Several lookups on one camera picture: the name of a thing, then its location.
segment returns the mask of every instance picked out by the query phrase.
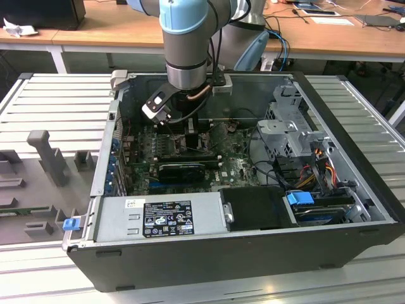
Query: metal slotted table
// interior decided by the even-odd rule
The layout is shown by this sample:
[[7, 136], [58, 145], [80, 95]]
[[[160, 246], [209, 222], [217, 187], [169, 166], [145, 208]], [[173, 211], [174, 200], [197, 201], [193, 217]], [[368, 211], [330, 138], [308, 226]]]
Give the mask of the metal slotted table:
[[[49, 130], [51, 146], [61, 147], [65, 156], [78, 146], [97, 154], [112, 100], [109, 78], [34, 74], [18, 80], [0, 104], [0, 149], [36, 158], [25, 140], [30, 130], [42, 128]], [[308, 80], [405, 203], [404, 139], [348, 81], [324, 76]], [[405, 238], [370, 248], [342, 269], [110, 294], [94, 289], [60, 242], [3, 246], [0, 286], [6, 303], [403, 303]]]

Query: table leg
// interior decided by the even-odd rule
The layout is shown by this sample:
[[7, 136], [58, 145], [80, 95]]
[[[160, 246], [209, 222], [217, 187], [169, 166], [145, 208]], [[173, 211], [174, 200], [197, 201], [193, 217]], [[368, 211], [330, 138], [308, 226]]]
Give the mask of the table leg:
[[402, 105], [399, 106], [398, 110], [395, 111], [395, 113], [391, 116], [390, 120], [388, 121], [394, 128], [399, 125], [399, 123], [404, 119], [405, 117], [405, 101], [402, 103]]
[[70, 73], [70, 69], [68, 66], [65, 65], [65, 61], [63, 60], [63, 49], [61, 46], [48, 46], [48, 52], [52, 55], [53, 62], [55, 63], [55, 67], [59, 74], [68, 74]]
[[109, 68], [115, 68], [113, 54], [107, 53], [107, 62], [108, 62], [108, 67]]

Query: black box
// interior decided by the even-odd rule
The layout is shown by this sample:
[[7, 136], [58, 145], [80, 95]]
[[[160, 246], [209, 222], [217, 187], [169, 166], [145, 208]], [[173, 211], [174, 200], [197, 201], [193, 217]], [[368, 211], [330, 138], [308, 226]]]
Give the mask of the black box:
[[37, 28], [76, 30], [84, 19], [83, 0], [1, 0], [0, 22], [3, 18], [18, 25]]

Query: blue cable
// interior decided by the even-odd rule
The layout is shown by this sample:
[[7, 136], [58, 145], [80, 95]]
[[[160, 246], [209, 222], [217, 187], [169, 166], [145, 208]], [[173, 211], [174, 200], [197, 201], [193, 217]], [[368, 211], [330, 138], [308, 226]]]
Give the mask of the blue cable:
[[284, 60], [283, 60], [283, 64], [281, 65], [281, 68], [280, 68], [280, 71], [282, 71], [284, 66], [285, 66], [285, 62], [287, 61], [287, 45], [286, 45], [285, 40], [283, 39], [283, 37], [278, 35], [276, 32], [273, 32], [272, 30], [268, 30], [267, 32], [269, 34], [271, 34], [271, 35], [276, 36], [278, 39], [280, 39], [280, 41], [283, 44], [283, 47], [284, 47]]

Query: yellow wire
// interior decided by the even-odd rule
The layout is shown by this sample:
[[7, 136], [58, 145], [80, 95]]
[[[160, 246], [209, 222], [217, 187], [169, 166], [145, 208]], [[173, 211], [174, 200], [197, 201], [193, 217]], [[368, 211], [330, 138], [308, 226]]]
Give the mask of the yellow wire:
[[334, 186], [335, 184], [333, 183], [333, 175], [335, 170], [328, 166], [326, 166], [326, 168], [330, 171], [330, 175], [332, 176], [332, 185]]
[[315, 179], [315, 175], [311, 175], [310, 177], [308, 177], [306, 180], [304, 180], [302, 183], [300, 183], [297, 188], [301, 188], [307, 184], [309, 184], [310, 182], [312, 182]]

